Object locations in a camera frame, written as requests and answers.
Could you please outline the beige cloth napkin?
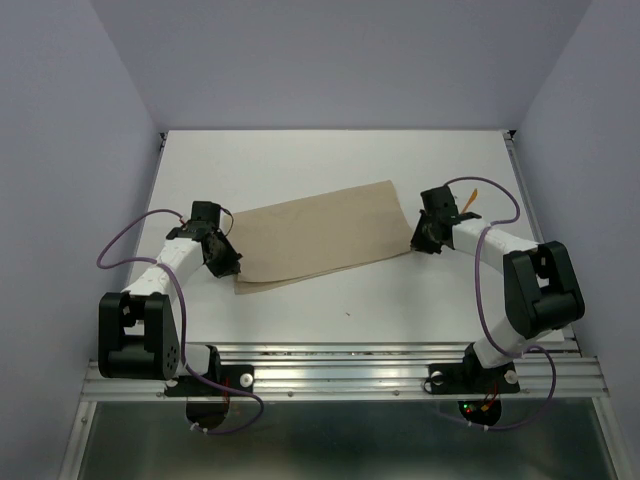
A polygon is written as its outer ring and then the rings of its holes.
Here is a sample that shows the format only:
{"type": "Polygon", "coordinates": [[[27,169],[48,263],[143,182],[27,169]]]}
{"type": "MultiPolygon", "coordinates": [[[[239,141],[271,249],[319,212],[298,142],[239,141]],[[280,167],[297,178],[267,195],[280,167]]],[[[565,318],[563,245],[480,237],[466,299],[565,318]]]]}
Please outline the beige cloth napkin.
{"type": "Polygon", "coordinates": [[[413,230],[389,180],[234,215],[237,295],[263,292],[410,250],[413,230]]]}

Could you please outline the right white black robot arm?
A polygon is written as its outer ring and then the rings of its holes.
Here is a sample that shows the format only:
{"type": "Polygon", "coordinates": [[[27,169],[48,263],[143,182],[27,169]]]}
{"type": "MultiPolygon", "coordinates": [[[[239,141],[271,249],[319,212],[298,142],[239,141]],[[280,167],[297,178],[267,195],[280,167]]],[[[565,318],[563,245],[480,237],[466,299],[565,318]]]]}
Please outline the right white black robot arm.
{"type": "Polygon", "coordinates": [[[433,395],[500,393],[520,390],[514,362],[538,351],[537,341],[585,313],[585,302],[566,246],[537,243],[459,211],[449,186],[421,194],[423,208],[411,239],[414,251],[439,254],[443,248],[467,253],[474,266],[487,265],[503,278],[505,315],[494,326],[480,320],[483,336],[461,361],[428,368],[425,389],[433,395]]]}

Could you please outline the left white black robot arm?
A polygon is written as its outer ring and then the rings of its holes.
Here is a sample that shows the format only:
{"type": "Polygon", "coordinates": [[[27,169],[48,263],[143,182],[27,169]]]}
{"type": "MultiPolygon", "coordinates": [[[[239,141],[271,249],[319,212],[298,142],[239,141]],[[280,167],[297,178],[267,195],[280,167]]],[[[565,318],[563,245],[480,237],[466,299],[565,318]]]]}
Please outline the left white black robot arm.
{"type": "Polygon", "coordinates": [[[221,227],[230,212],[211,201],[195,201],[191,216],[168,209],[180,224],[165,237],[155,258],[134,257],[113,264],[104,262],[107,249],[96,260],[107,270],[130,262],[145,263],[146,270],[121,292],[103,295],[98,306],[98,365],[105,378],[169,380],[184,365],[184,326],[177,327],[173,304],[186,317],[181,286],[205,267],[216,278],[240,272],[242,255],[221,227]]]}

